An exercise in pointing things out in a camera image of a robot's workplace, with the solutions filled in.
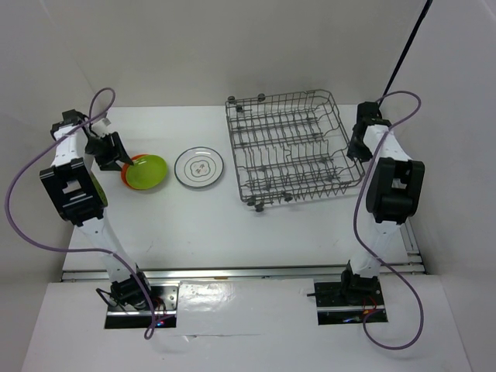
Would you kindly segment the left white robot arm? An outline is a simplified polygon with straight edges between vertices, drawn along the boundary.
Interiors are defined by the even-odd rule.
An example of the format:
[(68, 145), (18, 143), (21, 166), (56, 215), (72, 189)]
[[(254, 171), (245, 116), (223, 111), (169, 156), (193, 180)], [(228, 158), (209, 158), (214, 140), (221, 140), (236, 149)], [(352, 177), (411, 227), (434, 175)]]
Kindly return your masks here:
[(119, 134), (109, 132), (106, 118), (71, 132), (88, 117), (75, 110), (62, 113), (62, 120), (52, 125), (50, 134), (57, 142), (49, 168), (40, 171), (40, 180), (60, 217), (71, 222), (100, 249), (100, 257), (111, 282), (110, 291), (99, 295), (111, 306), (150, 309), (153, 290), (144, 273), (123, 249), (106, 213), (108, 200), (84, 156), (94, 158), (102, 171), (120, 171), (130, 165)]

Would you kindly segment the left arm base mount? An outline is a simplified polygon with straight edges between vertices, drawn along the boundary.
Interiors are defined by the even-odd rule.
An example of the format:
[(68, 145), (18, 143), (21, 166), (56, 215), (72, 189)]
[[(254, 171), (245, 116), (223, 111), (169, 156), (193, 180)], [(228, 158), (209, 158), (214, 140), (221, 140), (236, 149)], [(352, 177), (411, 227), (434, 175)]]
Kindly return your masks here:
[[(109, 291), (96, 289), (107, 306), (105, 329), (146, 329), (151, 322), (150, 306), (144, 302), (140, 308), (118, 302)], [(177, 326), (179, 283), (152, 285), (150, 299), (157, 320), (155, 329), (172, 329)]]

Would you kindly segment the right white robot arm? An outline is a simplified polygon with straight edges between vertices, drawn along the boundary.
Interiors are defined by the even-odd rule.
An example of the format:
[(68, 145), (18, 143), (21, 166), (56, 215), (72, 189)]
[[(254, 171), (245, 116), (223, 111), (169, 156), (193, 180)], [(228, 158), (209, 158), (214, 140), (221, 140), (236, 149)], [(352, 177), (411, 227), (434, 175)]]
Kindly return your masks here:
[(347, 157), (368, 165), (363, 182), (369, 239), (352, 256), (341, 274), (338, 294), (350, 305), (361, 305), (378, 289), (381, 261), (389, 241), (418, 208), (425, 174), (423, 162), (413, 160), (396, 140), (391, 122), (383, 119), (379, 104), (357, 106)]

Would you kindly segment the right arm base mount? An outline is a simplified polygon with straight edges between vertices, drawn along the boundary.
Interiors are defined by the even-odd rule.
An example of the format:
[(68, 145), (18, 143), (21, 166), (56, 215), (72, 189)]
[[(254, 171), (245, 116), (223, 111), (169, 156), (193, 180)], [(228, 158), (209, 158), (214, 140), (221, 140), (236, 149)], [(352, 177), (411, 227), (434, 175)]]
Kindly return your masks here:
[(370, 294), (358, 294), (350, 298), (341, 293), (339, 282), (315, 282), (306, 294), (314, 298), (320, 326), (360, 324), (369, 315), (368, 322), (388, 322), (387, 310), (381, 286), (378, 284)]

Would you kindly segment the white plate with grey rings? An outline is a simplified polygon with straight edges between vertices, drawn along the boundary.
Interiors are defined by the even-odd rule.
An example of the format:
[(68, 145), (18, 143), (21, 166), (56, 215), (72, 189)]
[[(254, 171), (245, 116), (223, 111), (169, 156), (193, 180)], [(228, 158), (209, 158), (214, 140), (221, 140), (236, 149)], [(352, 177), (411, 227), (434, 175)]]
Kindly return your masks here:
[(174, 176), (186, 188), (211, 187), (223, 176), (224, 160), (212, 148), (197, 146), (183, 151), (174, 163)]

